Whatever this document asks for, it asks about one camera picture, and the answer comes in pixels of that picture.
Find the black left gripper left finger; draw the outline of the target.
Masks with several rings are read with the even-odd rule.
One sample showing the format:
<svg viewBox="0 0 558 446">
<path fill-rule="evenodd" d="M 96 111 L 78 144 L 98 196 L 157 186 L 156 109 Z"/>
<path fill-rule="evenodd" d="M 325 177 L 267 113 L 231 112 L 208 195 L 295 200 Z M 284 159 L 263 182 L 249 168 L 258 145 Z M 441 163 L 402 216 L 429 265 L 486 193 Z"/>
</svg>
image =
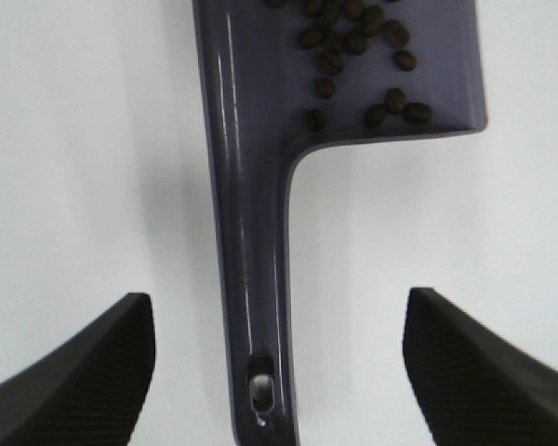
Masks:
<svg viewBox="0 0 558 446">
<path fill-rule="evenodd" d="M 0 445 L 127 445 L 155 358 L 152 301 L 125 295 L 0 384 Z"/>
</svg>

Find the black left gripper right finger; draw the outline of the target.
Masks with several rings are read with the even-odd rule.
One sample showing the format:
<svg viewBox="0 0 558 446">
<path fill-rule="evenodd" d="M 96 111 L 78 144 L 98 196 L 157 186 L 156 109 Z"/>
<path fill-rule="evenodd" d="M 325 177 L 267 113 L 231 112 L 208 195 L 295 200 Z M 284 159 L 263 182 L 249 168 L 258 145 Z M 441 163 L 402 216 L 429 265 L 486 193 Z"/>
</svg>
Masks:
<svg viewBox="0 0 558 446">
<path fill-rule="evenodd" d="M 558 445 L 558 372 L 432 288 L 413 288 L 405 369 L 437 445 Z"/>
</svg>

